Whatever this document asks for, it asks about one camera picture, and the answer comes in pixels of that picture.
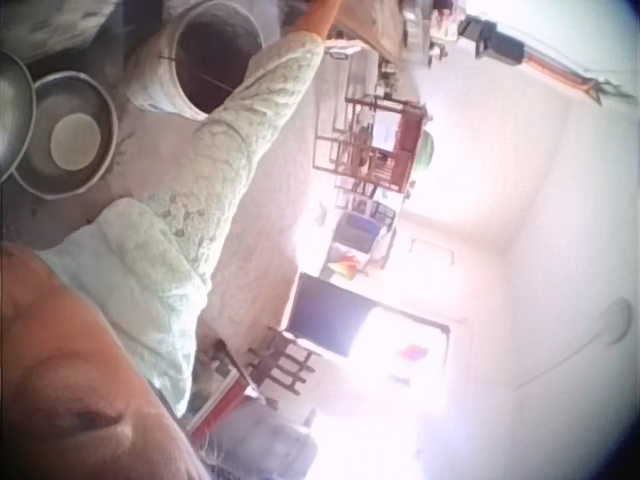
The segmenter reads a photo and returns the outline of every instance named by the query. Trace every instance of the wall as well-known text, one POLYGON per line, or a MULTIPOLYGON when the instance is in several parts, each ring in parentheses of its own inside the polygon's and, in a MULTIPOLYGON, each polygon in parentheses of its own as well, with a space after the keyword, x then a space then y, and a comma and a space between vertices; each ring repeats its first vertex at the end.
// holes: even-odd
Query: wall
POLYGON ((462 44, 449 50, 446 62, 413 70, 434 117, 435 152, 407 208, 502 252, 551 164, 569 100, 520 69, 476 60, 462 44))
POLYGON ((638 93, 638 17, 631 0, 467 0, 527 44, 638 93))
MULTIPOLYGON (((424 468, 432 479, 502 478, 513 407, 511 315, 503 260, 437 233, 412 215, 400 220, 399 231, 387 269, 350 286, 452 328, 443 398, 433 402, 421 426, 424 468), (416 264, 404 255, 413 238, 453 249, 455 265, 416 264)), ((327 373, 331 367, 317 368, 320 375, 312 376, 302 397, 282 399, 289 415, 302 421, 314 402, 334 412, 359 408, 357 390, 346 379, 327 373)))
MULTIPOLYGON (((506 255, 516 383, 637 304, 638 123, 574 102, 540 194, 506 255)), ((594 345, 518 392, 508 478, 585 478, 637 412, 638 336, 594 345)))

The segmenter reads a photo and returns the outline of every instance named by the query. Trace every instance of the person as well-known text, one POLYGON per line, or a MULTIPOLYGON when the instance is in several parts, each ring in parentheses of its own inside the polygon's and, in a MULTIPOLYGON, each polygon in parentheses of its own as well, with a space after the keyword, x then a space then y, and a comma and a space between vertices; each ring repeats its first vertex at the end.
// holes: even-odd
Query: person
POLYGON ((155 195, 116 201, 50 250, 2 246, 2 478, 207 477, 173 418, 189 397, 197 318, 238 203, 340 4, 314 0, 252 59, 155 195))

